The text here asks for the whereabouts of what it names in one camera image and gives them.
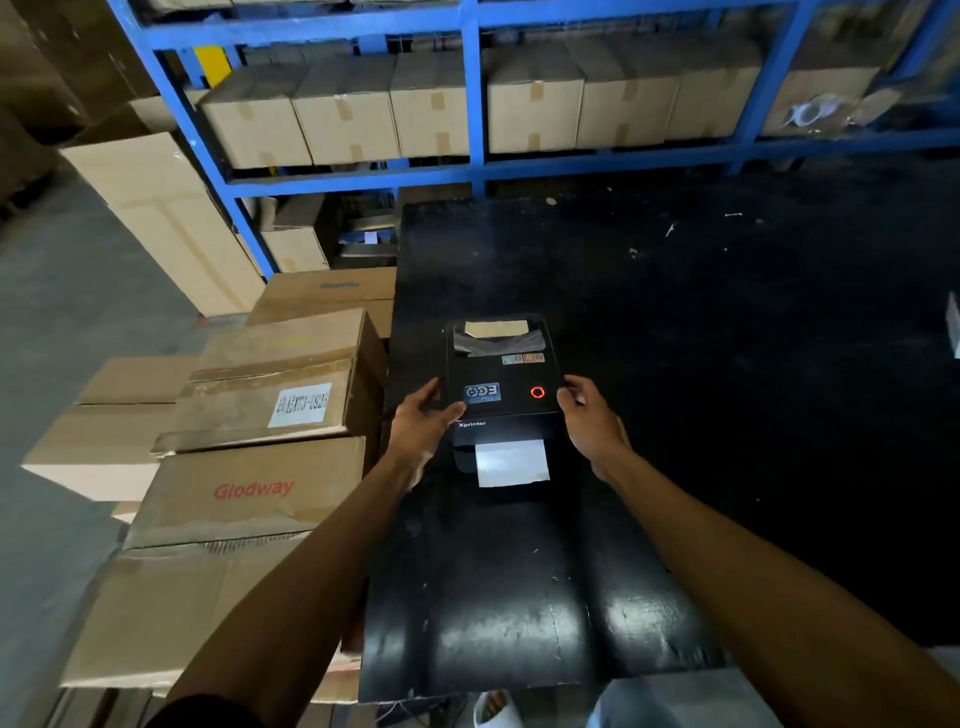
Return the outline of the person's left hand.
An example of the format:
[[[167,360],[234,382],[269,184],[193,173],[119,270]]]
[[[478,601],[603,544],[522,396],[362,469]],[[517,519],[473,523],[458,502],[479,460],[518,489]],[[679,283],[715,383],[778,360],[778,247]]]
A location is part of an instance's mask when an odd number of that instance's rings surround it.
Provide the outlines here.
[[[399,464],[407,491],[419,484],[441,440],[455,425],[451,425],[447,431],[438,431],[431,426],[431,412],[446,408],[434,407],[439,400],[439,393],[440,378],[434,376],[407,394],[396,407],[392,418],[386,455],[390,461],[395,460]]]

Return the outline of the large tall cardboard box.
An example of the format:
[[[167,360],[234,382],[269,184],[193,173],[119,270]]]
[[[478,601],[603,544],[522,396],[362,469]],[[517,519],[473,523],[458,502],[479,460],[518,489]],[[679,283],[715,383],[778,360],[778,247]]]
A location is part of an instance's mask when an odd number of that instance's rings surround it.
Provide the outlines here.
[[[59,152],[200,314],[252,311],[264,279],[161,97],[123,103]]]

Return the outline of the white paper label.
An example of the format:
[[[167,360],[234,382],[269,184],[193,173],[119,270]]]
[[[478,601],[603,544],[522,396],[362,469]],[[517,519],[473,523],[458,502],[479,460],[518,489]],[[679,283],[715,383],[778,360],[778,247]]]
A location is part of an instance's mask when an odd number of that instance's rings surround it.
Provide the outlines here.
[[[478,443],[474,448],[482,489],[525,486],[550,480],[545,441]]]

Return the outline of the cardboard box with red print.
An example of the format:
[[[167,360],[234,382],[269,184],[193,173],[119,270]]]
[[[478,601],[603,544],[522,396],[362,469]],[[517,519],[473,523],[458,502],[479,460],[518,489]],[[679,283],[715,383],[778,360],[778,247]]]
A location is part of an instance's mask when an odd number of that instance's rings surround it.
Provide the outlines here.
[[[316,528],[355,490],[376,448],[358,436],[166,457],[127,531],[124,550]]]

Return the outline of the cardboard box with white label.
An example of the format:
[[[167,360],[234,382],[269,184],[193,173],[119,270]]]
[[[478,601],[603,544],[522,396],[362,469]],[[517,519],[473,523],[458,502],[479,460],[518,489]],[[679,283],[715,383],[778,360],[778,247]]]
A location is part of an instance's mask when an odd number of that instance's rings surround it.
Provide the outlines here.
[[[300,440],[378,439],[388,358],[368,312],[351,308],[214,337],[151,454]]]

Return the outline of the large worn cardboard box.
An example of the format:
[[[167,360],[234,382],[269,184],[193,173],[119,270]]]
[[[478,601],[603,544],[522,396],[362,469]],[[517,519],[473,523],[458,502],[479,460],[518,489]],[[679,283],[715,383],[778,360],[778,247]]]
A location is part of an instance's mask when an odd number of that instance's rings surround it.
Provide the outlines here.
[[[224,617],[307,535],[121,550],[107,565],[59,685],[171,686]]]

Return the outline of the small open cardboard box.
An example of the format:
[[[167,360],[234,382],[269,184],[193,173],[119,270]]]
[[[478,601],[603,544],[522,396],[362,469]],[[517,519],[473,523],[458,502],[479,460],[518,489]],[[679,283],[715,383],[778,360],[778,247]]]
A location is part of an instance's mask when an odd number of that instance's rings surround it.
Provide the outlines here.
[[[335,202],[322,193],[258,200],[259,227],[280,273],[327,271],[339,224]]]

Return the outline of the plain pale cardboard box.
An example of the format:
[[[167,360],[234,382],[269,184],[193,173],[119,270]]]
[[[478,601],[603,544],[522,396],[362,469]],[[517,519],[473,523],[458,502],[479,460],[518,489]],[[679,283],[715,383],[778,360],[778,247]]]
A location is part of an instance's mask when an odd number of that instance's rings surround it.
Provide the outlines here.
[[[159,467],[152,449],[174,423],[197,356],[107,359],[21,466],[94,502],[139,503]]]

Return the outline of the black shirt sleeve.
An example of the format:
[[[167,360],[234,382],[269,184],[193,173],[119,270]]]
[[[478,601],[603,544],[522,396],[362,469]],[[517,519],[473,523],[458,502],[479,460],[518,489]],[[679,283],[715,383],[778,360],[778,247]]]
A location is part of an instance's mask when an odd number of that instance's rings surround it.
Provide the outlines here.
[[[252,710],[238,701],[195,694],[168,701],[145,728],[266,728]]]

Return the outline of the person's right hand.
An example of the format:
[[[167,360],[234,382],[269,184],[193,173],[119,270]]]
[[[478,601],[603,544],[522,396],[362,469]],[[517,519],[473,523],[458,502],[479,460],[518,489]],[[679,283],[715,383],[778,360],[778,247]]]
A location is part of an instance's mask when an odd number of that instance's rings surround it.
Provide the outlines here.
[[[629,480],[633,452],[618,416],[591,379],[566,374],[563,380],[562,387],[575,391],[580,402],[578,420],[565,424],[572,445],[600,480],[614,488],[623,487]]]

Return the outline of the clear plastic wrap bundle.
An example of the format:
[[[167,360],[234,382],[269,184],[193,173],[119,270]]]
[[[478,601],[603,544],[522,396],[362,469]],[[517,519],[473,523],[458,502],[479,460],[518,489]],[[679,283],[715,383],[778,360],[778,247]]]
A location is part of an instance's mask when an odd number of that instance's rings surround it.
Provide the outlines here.
[[[794,103],[778,117],[777,136],[822,137],[839,133],[848,125],[852,100],[834,93],[823,93]]]

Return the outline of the black label printer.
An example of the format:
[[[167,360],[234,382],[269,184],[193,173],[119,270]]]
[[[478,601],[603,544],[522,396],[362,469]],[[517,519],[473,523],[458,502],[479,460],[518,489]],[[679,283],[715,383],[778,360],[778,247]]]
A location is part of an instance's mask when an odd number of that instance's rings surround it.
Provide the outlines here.
[[[559,471],[566,437],[557,391],[564,386],[546,319],[537,313],[448,321],[443,329],[445,394],[466,404],[449,430],[454,463],[478,487],[481,504],[543,499]],[[550,480],[525,486],[482,489],[475,446],[543,440]]]

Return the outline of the cardboard box with blue print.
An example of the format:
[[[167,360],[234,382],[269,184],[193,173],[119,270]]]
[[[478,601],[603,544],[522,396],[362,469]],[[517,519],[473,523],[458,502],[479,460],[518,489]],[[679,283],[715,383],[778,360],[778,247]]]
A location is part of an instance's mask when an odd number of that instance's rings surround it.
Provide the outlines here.
[[[397,267],[276,273],[246,318],[258,326],[341,310],[366,310],[379,337],[391,337]]]

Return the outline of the person's right forearm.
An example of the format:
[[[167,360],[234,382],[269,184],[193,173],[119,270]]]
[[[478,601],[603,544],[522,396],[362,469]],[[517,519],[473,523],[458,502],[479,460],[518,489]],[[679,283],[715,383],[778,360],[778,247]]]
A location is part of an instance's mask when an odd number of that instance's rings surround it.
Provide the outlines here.
[[[960,728],[960,683],[845,588],[622,443],[595,462],[786,728]]]

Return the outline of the blue jeans leg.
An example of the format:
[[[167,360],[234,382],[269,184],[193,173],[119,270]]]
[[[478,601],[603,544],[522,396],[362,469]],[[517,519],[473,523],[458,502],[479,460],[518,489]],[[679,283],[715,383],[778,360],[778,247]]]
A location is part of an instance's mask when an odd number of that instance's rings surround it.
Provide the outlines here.
[[[674,712],[642,678],[610,681],[583,728],[681,728]]]

